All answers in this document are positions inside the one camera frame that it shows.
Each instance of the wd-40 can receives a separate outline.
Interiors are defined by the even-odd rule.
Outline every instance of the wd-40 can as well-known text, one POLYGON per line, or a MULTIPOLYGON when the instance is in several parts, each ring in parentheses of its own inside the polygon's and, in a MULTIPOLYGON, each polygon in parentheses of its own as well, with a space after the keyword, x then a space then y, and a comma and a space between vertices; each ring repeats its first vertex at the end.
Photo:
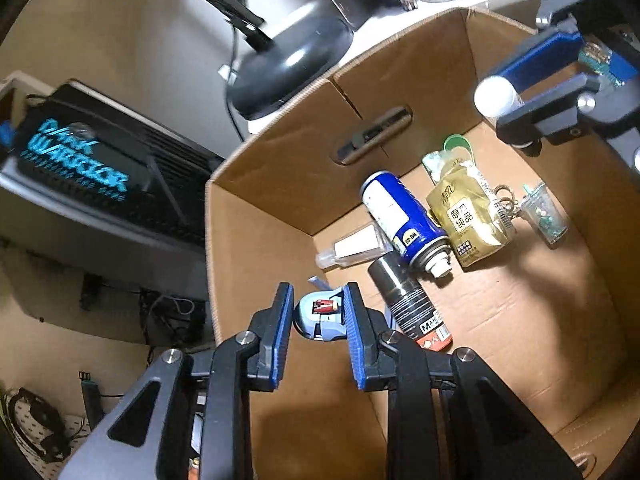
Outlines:
POLYGON ((449 273, 449 237, 398 177, 389 171, 374 173, 360 194, 362 203, 409 265, 436 278, 449 273))

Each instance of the gold tissue packet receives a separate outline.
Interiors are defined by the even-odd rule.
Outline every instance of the gold tissue packet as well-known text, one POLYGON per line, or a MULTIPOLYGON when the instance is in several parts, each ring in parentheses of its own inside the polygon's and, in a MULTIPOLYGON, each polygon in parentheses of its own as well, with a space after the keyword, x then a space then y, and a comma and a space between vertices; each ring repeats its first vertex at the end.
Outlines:
POLYGON ((515 228, 471 160, 450 158, 427 196, 432 214, 449 235, 460 265, 468 267, 507 245, 515 228))

